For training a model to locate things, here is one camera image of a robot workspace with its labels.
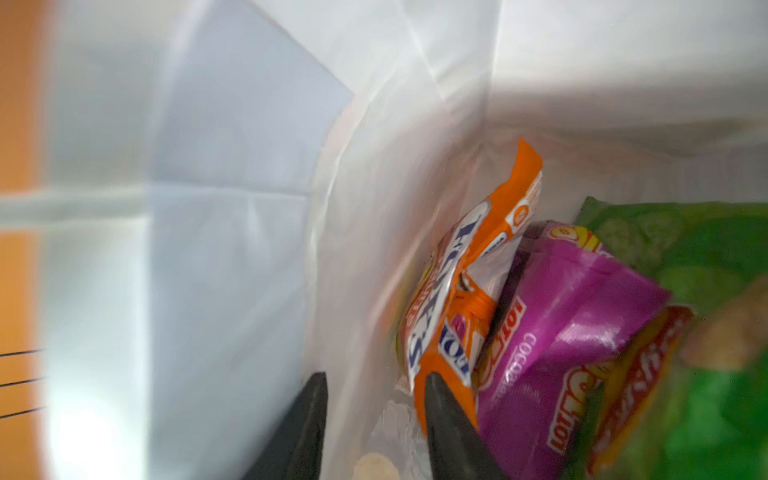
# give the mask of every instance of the snack packaging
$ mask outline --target snack packaging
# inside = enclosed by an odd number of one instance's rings
[[[561,479],[768,478],[768,205],[588,198],[578,223],[683,306],[594,391]]]
[[[477,426],[472,372],[496,302],[541,190],[541,157],[519,141],[512,174],[439,242],[399,333],[426,432],[426,376],[439,372]]]
[[[607,360],[670,293],[621,265],[589,230],[529,229],[525,272],[479,370],[480,436],[517,480],[557,478]],[[518,276],[515,261],[509,287]]]

